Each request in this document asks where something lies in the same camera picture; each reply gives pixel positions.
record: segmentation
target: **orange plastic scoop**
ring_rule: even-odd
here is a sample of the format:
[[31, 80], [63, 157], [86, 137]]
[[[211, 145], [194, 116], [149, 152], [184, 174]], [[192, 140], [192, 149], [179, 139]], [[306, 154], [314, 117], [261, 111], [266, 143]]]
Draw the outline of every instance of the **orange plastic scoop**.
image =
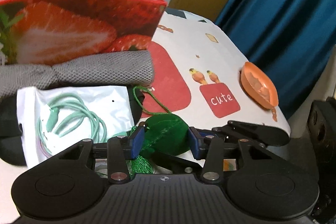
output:
[[273, 109], [279, 104], [273, 82], [253, 63], [246, 62], [241, 69], [241, 84], [246, 93], [262, 107]]

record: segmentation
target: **gray knit fabric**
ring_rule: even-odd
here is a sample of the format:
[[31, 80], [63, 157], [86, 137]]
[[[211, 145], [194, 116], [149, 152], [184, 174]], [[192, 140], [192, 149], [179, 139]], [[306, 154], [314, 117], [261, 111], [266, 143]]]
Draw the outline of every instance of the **gray knit fabric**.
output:
[[111, 52], [80, 57], [63, 64], [0, 66], [0, 100], [18, 89], [45, 90], [59, 85], [149, 85], [154, 68], [149, 51]]
[[57, 75], [47, 65], [5, 65], [0, 66], [0, 100], [11, 96], [18, 89], [35, 86], [44, 90], [57, 86]]
[[78, 85], [149, 85], [154, 68], [149, 51], [126, 51], [80, 57], [53, 69], [61, 82]]

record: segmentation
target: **strawberry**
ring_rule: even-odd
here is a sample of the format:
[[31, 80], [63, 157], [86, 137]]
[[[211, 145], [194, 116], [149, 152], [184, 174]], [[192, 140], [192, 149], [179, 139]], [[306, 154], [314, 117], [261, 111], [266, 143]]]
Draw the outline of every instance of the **strawberry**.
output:
[[103, 52], [120, 52], [128, 50], [145, 50], [151, 43], [152, 38], [140, 34], [128, 34], [114, 40]]
[[98, 18], [110, 23], [122, 37], [138, 33], [152, 37], [164, 6], [150, 1], [135, 0], [50, 0], [76, 14]]
[[17, 37], [17, 63], [54, 65], [101, 52], [116, 39], [110, 24], [40, 1], [18, 12], [10, 31]]

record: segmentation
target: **blue curtain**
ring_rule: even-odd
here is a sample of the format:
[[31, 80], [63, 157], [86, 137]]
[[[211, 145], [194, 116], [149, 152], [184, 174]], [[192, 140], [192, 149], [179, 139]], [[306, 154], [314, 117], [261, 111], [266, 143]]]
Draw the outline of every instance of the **blue curtain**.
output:
[[229, 0], [215, 23], [273, 81], [289, 118], [336, 43], [336, 0]]

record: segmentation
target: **red square print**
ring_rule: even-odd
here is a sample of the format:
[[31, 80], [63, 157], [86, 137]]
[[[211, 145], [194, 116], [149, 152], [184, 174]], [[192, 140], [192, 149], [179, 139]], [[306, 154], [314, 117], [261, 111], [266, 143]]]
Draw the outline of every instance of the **red square print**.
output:
[[[152, 93], [171, 112], [186, 108], [191, 102], [191, 93], [168, 52], [155, 42], [150, 43], [148, 50], [155, 71]], [[145, 93], [143, 106], [150, 112], [166, 112], [148, 93]], [[142, 113], [142, 118], [149, 116]]]
[[217, 118], [240, 110], [239, 103], [224, 83], [202, 85], [199, 90]]

